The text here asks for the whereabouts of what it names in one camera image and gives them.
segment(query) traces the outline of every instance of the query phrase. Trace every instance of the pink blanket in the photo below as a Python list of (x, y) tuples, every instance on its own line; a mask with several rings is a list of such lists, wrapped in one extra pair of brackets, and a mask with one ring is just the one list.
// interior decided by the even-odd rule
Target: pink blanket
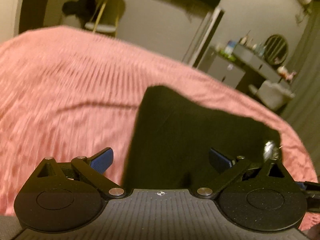
[[(0, 214), (46, 156), (68, 162), (109, 146), (106, 176), (120, 184), (139, 104), (166, 85), (196, 103), (279, 131), (283, 163), (297, 181), (317, 181), (310, 156), (279, 116), (213, 78), (131, 44), (66, 27), (27, 32), (0, 46)], [(301, 230), (320, 221), (306, 214)]]

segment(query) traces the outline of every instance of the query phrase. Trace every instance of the pink bedspread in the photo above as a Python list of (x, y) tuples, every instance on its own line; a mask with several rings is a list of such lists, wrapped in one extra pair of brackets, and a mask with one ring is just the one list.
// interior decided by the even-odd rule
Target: pink bedspread
[[(58, 27), (0, 45), (0, 214), (14, 215), (15, 196), (46, 156), (68, 162), (112, 147), (114, 163), (106, 176), (119, 184), (139, 104), (153, 85), (278, 130), (293, 178), (317, 181), (293, 129), (247, 96), (131, 44)], [(319, 215), (307, 214), (300, 229), (319, 221)]]

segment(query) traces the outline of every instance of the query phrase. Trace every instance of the curtain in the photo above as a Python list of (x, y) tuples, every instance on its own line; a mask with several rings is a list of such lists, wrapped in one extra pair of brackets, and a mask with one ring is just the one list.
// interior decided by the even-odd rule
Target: curtain
[(313, 1), (307, 27), (287, 68), (298, 72), (292, 84), (296, 97), (281, 116), (300, 136), (320, 174), (320, 0)]

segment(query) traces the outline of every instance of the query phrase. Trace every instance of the silver screw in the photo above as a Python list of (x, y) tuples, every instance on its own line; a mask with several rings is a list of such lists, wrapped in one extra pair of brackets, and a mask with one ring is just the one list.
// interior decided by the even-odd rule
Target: silver screw
[(201, 196), (209, 196), (212, 194), (212, 189), (210, 189), (208, 187), (202, 187), (202, 188), (198, 189), (197, 192)]
[(114, 187), (111, 190), (109, 190), (109, 194), (113, 196), (121, 196), (124, 193), (124, 190), (119, 187)]

